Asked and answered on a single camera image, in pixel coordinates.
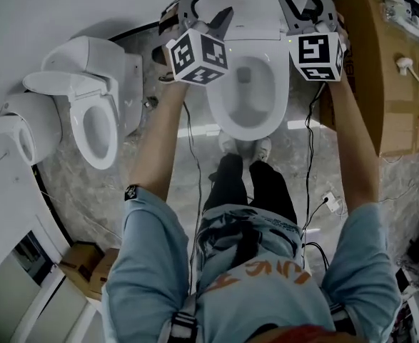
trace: gray tile floor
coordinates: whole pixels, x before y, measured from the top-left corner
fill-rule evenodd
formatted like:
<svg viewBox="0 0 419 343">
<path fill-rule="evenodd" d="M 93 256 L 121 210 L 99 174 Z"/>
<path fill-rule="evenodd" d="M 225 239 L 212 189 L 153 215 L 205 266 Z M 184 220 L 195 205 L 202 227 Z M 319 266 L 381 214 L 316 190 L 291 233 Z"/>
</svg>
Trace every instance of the gray tile floor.
<svg viewBox="0 0 419 343">
<path fill-rule="evenodd" d="M 143 56 L 144 96 L 160 98 L 161 88 L 156 81 L 155 64 L 150 58 L 151 37 L 154 30 L 144 31 L 119 42 L 127 52 Z M 298 224 L 306 218 L 306 171 L 308 158 L 308 134 L 306 129 L 288 129 L 288 121 L 304 120 L 308 105 L 318 86 L 304 81 L 292 67 L 288 108 L 279 128 L 271 134 L 273 150 L 268 160 L 285 178 Z M 126 183 L 126 168 L 134 161 L 138 142 L 144 133 L 149 117 L 143 113 L 140 127 L 126 138 L 116 164 L 106 171 L 92 168 L 79 153 L 74 142 L 69 121 L 69 103 L 65 97 L 56 98 L 61 116 L 64 137 L 58 151 L 40 163 L 44 183 L 54 206 L 74 240 L 95 241 L 102 248 L 119 247 L 123 216 L 123 190 Z M 208 106 L 205 89 L 192 86 L 186 103 L 191 113 L 192 126 L 215 124 Z M 318 107 L 313 118 L 318 121 Z M 187 126 L 185 111 L 182 111 L 180 129 Z M 323 126 L 313 129 L 315 155 L 311 172 L 311 211 L 321 202 L 327 191 L 342 197 L 336 133 Z M 208 175 L 213 173 L 221 158 L 217 136 L 194 136 L 195 153 L 198 157 L 203 179 L 203 202 L 211 188 Z M 383 224 L 388 230 L 389 252 L 393 260 L 400 257 L 408 241 L 419 232 L 419 154 L 397 159 L 380 159 L 381 195 L 380 208 Z M 251 179 L 244 172 L 248 194 L 252 195 Z M 188 137 L 178 139 L 173 177 L 168 197 L 169 205 L 177 213 L 193 242 L 198 203 L 198 170 L 188 148 Z M 340 229 L 347 217 L 342 207 L 332 214 L 322 207 L 314 216 L 310 229 L 320 229 L 313 234 L 331 259 Z M 317 279 L 323 274 L 323 263 L 317 250 L 307 250 L 311 269 Z"/>
</svg>

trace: black pants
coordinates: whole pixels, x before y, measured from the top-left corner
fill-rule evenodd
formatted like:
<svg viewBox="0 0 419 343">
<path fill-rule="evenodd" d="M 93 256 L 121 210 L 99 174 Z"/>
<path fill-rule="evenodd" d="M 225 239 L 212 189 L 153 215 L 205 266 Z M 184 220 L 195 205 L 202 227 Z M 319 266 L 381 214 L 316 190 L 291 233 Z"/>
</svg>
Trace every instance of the black pants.
<svg viewBox="0 0 419 343">
<path fill-rule="evenodd" d="M 254 162 L 249 171 L 253 183 L 250 206 L 274 212 L 296 224 L 295 210 L 282 174 L 262 161 Z M 203 210 L 222 204 L 248 205 L 242 175 L 242 158 L 235 154 L 225 155 L 218 166 L 216 180 Z"/>
</svg>

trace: black cable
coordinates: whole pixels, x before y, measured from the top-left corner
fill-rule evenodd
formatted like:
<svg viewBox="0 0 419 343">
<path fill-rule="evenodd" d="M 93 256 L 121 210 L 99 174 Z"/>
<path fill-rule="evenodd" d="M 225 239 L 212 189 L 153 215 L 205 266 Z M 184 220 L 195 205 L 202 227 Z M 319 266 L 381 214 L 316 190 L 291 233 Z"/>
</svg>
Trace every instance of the black cable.
<svg viewBox="0 0 419 343">
<path fill-rule="evenodd" d="M 309 221 L 308 221 L 308 223 L 307 224 L 305 224 L 304 225 L 304 227 L 303 227 L 303 232 L 301 233 L 301 240 L 303 240 L 303 235 L 305 234 L 305 232 L 306 232 L 306 229 L 308 228 L 308 226 L 309 226 L 309 224 L 311 223 L 311 221 L 312 221 L 312 218 L 313 218 L 313 216 L 314 216 L 314 214 L 326 203 L 326 202 L 328 202 L 328 198 L 327 197 L 325 197 L 325 199 L 323 200 L 323 202 L 321 203 L 321 204 L 319 204 L 318 205 L 318 207 L 315 209 L 315 211 L 311 214 L 311 217 L 309 217 Z"/>
<path fill-rule="evenodd" d="M 193 152 L 194 140 L 193 140 L 193 133 L 192 133 L 192 126 L 191 126 L 191 119 L 190 119 L 190 111 L 187 108 L 187 104 L 184 102 L 183 107 L 187 113 L 187 131 L 188 131 L 188 147 L 190 148 L 190 153 L 192 154 L 193 158 L 196 161 L 196 167 L 198 168 L 198 212 L 196 214 L 196 225 L 195 225 L 195 234 L 193 235 L 193 246 L 192 246 L 192 254 L 190 256 L 190 283 L 188 286 L 188 294 L 191 294 L 192 284 L 193 284 L 193 258 L 195 257 L 195 249 L 196 249 L 196 235 L 198 233 L 198 227 L 200 222 L 200 215 L 201 215 L 201 167 L 198 158 L 196 157 L 195 153 Z"/>
<path fill-rule="evenodd" d="M 309 104 L 309 113 L 308 116 L 306 117 L 306 120 L 304 121 L 304 124 L 306 126 L 306 128 L 308 129 L 308 145 L 309 145 L 309 166 L 308 166 L 308 172 L 306 174 L 306 222 L 304 224 L 303 227 L 303 232 L 301 234 L 301 240 L 303 240 L 303 235 L 304 235 L 304 246 L 303 246 L 303 268 L 306 266 L 306 262 L 304 259 L 304 253 L 306 251 L 306 228 L 309 226 L 312 216 L 317 212 L 318 209 L 320 209 L 320 207 L 325 204 L 328 200 L 324 200 L 323 203 L 317 207 L 317 209 L 312 213 L 311 217 L 309 217 L 309 209 L 311 207 L 311 198 L 309 195 L 309 177 L 311 175 L 311 168 L 312 168 L 312 161 L 313 161 L 313 157 L 314 157 L 314 132 L 311 129 L 311 127 L 309 126 L 310 122 L 311 122 L 311 116 L 312 116 L 312 112 L 314 109 L 314 104 L 317 102 L 317 100 L 319 100 L 320 95 L 322 94 L 323 88 L 325 87 L 326 82 L 323 82 L 320 86 L 320 88 L 317 90 L 317 93 L 315 93 L 314 98 L 312 99 L 312 101 Z"/>
<path fill-rule="evenodd" d="M 312 245 L 312 246 L 316 247 L 318 250 L 320 250 L 320 253 L 322 254 L 322 259 L 323 259 L 323 266 L 325 267 L 325 272 L 326 272 L 328 270 L 328 267 L 330 266 L 330 263 L 328 263 L 328 259 L 325 255 L 325 252 L 323 251 L 322 247 L 315 242 L 309 242 L 306 245 Z"/>
<path fill-rule="evenodd" d="M 309 104 L 309 113 L 306 117 L 306 120 L 304 121 L 304 124 L 306 128 L 308 129 L 308 144 L 309 144 L 309 166 L 308 166 L 308 173 L 306 174 L 306 198 L 307 198 L 307 204 L 306 204 L 306 225 L 309 224 L 309 208 L 311 205 L 311 200 L 309 196 L 309 176 L 311 175 L 311 167 L 312 167 L 312 161 L 314 157 L 314 132 L 309 127 L 309 124 L 311 122 L 311 116 L 312 111 L 314 108 L 314 104 L 317 102 L 317 100 L 320 98 L 320 94 L 322 93 L 323 88 L 325 87 L 326 82 L 323 82 L 320 86 L 319 90 L 317 90 L 317 93 L 315 94 L 313 100 Z"/>
</svg>

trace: cardboard box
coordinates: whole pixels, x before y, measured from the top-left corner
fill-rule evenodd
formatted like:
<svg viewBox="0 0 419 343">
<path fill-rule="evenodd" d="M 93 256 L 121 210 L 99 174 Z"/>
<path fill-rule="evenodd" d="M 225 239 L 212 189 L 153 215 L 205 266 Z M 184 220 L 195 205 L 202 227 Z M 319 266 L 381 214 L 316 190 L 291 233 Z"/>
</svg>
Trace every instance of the cardboard box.
<svg viewBox="0 0 419 343">
<path fill-rule="evenodd" d="M 90 279 L 90 291 L 94 293 L 94 299 L 101 299 L 101 288 L 108 280 L 109 271 L 116 261 L 118 256 L 118 249 L 108 249 L 104 258 L 95 267 L 92 277 Z"/>
<path fill-rule="evenodd" d="M 76 242 L 60 261 L 59 268 L 84 295 L 89 296 L 92 273 L 103 256 L 95 243 Z"/>
<path fill-rule="evenodd" d="M 419 83 L 401 76 L 396 60 L 414 60 L 419 73 L 419 43 L 383 18 L 382 0 L 334 0 L 344 16 L 351 50 L 344 69 L 377 155 L 419 152 Z M 335 129 L 328 88 L 320 98 L 320 122 Z"/>
</svg>

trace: white shoe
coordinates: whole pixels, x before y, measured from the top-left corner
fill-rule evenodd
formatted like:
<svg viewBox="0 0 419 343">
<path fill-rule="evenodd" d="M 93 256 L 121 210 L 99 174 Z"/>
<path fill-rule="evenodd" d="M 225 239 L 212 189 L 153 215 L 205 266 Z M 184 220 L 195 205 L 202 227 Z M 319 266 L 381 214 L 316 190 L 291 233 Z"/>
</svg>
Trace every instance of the white shoe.
<svg viewBox="0 0 419 343">
<path fill-rule="evenodd" d="M 252 163 L 256 161 L 266 162 L 269 154 L 271 153 L 271 139 L 265 137 L 264 139 L 257 140 L 255 144 L 255 152 L 253 153 Z"/>
<path fill-rule="evenodd" d="M 236 140 L 223 131 L 220 131 L 218 134 L 218 145 L 220 146 L 223 155 L 239 154 L 238 147 L 236 146 Z"/>
</svg>

